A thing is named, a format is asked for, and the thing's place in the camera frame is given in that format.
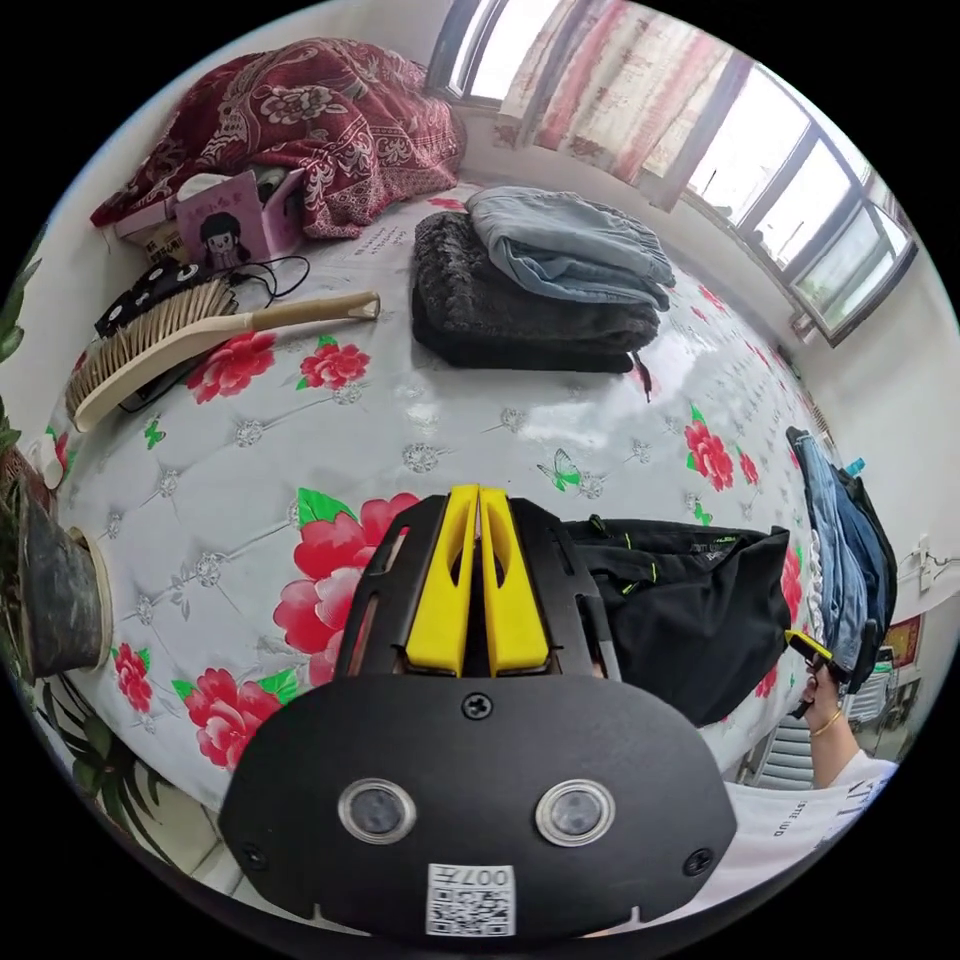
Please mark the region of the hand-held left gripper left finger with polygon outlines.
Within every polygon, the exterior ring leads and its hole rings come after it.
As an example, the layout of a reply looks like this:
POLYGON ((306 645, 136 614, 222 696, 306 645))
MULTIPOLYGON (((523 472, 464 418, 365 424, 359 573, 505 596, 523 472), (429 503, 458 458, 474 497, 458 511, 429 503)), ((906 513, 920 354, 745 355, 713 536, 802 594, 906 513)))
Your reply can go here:
POLYGON ((406 641, 410 670, 460 676, 466 652, 478 487, 458 485, 443 502, 406 641))

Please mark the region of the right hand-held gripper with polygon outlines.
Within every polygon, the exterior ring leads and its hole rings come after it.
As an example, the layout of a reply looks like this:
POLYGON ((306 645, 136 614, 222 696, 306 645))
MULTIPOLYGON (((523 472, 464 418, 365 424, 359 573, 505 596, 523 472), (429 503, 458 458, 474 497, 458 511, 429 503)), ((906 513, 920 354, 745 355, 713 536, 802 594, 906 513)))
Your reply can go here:
MULTIPOLYGON (((849 673, 835 662, 833 655, 827 648, 806 633, 798 630, 788 630, 785 632, 785 639, 788 647, 801 655, 808 665, 826 665, 829 668, 833 679, 838 685, 840 705, 842 707, 843 697, 849 686, 849 673)), ((806 710, 806 706, 803 704, 804 689, 800 702, 794 710, 795 719, 804 719, 804 712, 806 710)))

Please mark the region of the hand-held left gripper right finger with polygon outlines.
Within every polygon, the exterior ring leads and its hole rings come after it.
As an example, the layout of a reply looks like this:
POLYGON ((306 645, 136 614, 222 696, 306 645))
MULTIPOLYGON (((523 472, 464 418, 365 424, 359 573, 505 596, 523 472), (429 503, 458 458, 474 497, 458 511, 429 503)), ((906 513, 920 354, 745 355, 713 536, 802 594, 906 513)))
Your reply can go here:
POLYGON ((479 489, 479 520, 490 673, 542 672, 549 657, 547 635, 505 491, 479 489))

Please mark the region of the person's right hand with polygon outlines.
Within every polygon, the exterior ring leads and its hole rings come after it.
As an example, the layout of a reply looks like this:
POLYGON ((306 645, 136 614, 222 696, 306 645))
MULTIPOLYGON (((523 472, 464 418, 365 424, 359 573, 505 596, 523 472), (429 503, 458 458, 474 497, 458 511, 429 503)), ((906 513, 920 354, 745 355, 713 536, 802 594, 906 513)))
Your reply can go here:
POLYGON ((842 713, 838 685, 826 665, 807 668, 803 693, 804 719, 812 737, 817 736, 842 713))

